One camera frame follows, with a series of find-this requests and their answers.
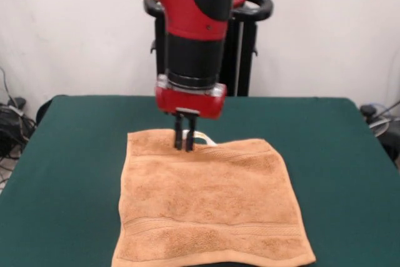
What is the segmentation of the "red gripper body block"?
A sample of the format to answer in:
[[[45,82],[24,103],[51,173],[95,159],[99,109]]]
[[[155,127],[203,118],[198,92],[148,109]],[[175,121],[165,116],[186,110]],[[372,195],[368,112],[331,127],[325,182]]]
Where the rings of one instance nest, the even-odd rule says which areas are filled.
[[[225,97],[225,86],[215,86],[208,94],[156,87],[156,103],[161,111],[196,113],[199,117],[206,119],[220,117]]]

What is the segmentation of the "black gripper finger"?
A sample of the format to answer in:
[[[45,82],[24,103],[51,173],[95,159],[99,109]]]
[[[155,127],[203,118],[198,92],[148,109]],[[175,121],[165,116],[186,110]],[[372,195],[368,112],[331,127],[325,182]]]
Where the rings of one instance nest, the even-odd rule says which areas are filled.
[[[174,138],[174,147],[177,150],[182,150],[183,147],[183,132],[182,132],[182,123],[183,123],[183,117],[181,113],[175,113],[175,122],[174,122],[174,132],[175,132],[175,138]]]
[[[186,135],[186,151],[191,152],[194,148],[194,132],[196,129],[197,116],[186,116],[189,129]]]

